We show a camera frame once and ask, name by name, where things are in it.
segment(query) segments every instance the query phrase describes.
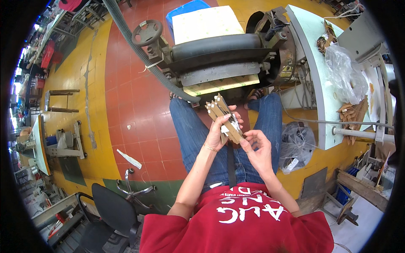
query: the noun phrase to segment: corrugated hose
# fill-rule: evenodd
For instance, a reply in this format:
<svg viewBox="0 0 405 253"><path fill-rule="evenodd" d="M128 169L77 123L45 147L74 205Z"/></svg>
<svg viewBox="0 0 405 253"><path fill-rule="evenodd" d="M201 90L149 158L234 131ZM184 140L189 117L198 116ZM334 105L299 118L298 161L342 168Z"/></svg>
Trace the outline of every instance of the corrugated hose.
<svg viewBox="0 0 405 253"><path fill-rule="evenodd" d="M124 20L124 17L118 7L117 1L116 0L103 0L105 6L107 7L107 10L111 14L111 17L113 18L114 22L117 24L118 29L122 33L122 36L124 36L126 42L129 44L129 46L134 50L136 55L143 61L145 66L150 66L153 63L149 60L148 56L146 55L145 51L139 47L136 46L132 42L132 32L129 30L127 23ZM178 95L179 97L190 101L190 102L198 102L200 101L200 97L193 97L187 93L185 93L182 89L178 88L176 85L174 85L159 69L157 66L153 66L148 68L150 72L152 72L157 79L166 87L168 88L171 92L174 94Z"/></svg>

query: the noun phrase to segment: hand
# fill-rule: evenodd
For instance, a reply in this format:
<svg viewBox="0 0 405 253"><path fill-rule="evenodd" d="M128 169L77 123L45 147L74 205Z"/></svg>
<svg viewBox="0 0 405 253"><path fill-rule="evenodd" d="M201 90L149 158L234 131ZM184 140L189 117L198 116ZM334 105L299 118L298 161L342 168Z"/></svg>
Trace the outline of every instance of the hand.
<svg viewBox="0 0 405 253"><path fill-rule="evenodd" d="M229 110L235 110L236 105L230 105L228 106ZM238 120L239 123L243 123L243 120L241 119L241 115L238 112L232 112L235 114L236 119ZM209 146L210 148L213 148L215 150L220 150L224 144L222 144L221 141L221 126L231 117L231 114L227 114L221 117L218 117L215 122L212 121L211 127L209 129L209 133L207 136L207 139L205 140L205 144Z"/></svg>
<svg viewBox="0 0 405 253"><path fill-rule="evenodd" d="M239 140L246 152L250 163L264 180L265 177L274 175L271 165L271 142L260 130L250 130L244 133L246 139Z"/></svg>

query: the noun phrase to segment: foot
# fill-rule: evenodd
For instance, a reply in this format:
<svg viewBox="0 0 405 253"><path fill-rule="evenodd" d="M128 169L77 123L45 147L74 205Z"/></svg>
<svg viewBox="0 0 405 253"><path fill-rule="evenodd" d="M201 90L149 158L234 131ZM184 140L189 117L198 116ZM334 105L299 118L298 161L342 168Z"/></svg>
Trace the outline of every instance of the foot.
<svg viewBox="0 0 405 253"><path fill-rule="evenodd" d="M250 100L252 100L252 99L259 99L259 98L262 98L263 96L264 96L263 89L256 89L256 90L252 93L252 95L247 98L247 100L250 101ZM243 107L244 107L246 110L250 110L250 109L248 108L248 106L247 106L247 103L245 103L245 104L243 105Z"/></svg>
<svg viewBox="0 0 405 253"><path fill-rule="evenodd" d="M170 93L169 93L169 97L170 97L170 100L172 100L172 98L179 98L179 99L182 99L181 97L179 97L178 95L174 94L173 92L170 92Z"/></svg>

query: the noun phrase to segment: hand wheel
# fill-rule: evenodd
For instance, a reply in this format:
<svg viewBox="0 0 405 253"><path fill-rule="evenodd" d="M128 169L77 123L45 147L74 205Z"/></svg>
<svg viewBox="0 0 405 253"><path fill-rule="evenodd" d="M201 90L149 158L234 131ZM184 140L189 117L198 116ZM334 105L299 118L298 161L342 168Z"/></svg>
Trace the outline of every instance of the hand wheel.
<svg viewBox="0 0 405 253"><path fill-rule="evenodd" d="M140 47L148 46L162 35L163 25L160 21L149 19L137 26L132 33L132 42Z"/></svg>

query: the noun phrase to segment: black roller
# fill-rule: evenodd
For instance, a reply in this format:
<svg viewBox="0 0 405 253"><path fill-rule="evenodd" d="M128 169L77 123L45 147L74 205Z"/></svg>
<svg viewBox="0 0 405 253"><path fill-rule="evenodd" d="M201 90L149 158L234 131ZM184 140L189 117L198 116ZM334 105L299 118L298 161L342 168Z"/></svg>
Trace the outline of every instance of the black roller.
<svg viewBox="0 0 405 253"><path fill-rule="evenodd" d="M232 34L193 40L172 47L173 59L179 61L198 55L233 49L260 48L257 34Z"/></svg>

